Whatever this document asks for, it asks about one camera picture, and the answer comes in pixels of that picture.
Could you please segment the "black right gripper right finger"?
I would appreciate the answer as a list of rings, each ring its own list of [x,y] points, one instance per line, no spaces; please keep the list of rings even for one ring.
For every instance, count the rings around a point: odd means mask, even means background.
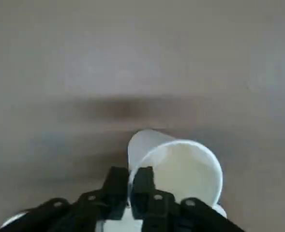
[[[177,203],[173,194],[156,189],[150,166],[138,169],[130,187],[133,217],[142,220],[142,232],[243,231],[198,198]]]

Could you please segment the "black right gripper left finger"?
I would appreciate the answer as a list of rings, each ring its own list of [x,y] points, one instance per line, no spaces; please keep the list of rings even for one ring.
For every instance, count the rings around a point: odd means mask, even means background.
[[[120,220],[127,205],[129,171],[111,167],[100,189],[74,202],[52,198],[7,220],[3,232],[94,232],[106,220]]]

